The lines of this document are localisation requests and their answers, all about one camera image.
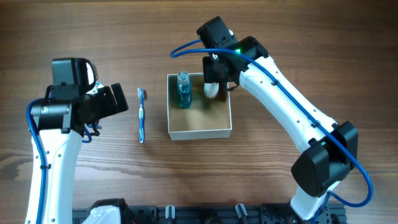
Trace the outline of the white lotion tube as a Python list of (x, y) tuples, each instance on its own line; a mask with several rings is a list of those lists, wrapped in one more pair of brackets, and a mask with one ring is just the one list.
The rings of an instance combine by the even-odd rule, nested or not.
[(204, 84), (204, 94), (207, 98), (215, 98), (218, 95), (220, 89), (219, 83), (205, 83)]

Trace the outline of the blue mouthwash bottle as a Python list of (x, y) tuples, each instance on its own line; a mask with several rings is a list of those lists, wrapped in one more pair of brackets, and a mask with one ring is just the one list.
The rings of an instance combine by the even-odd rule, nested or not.
[(183, 109), (190, 107), (192, 102), (192, 86), (187, 72), (180, 72), (177, 76), (179, 105)]

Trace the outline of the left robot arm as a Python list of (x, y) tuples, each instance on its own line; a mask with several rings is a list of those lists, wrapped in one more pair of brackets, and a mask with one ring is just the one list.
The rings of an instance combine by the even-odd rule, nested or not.
[(34, 165), (26, 223), (71, 223), (75, 167), (84, 143), (99, 135), (99, 120), (128, 109), (119, 83), (97, 82), (86, 58), (52, 61), (53, 83), (26, 109)]

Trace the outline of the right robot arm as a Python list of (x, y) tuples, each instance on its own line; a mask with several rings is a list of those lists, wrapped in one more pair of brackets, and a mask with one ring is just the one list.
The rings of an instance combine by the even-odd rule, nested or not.
[(333, 189), (354, 169), (358, 131), (338, 124), (311, 104), (277, 68), (254, 37), (238, 40), (221, 17), (198, 30), (203, 58), (205, 95), (214, 98), (226, 82), (256, 97), (287, 131), (300, 152), (291, 171), (298, 185), (290, 207), (297, 218), (313, 221)]

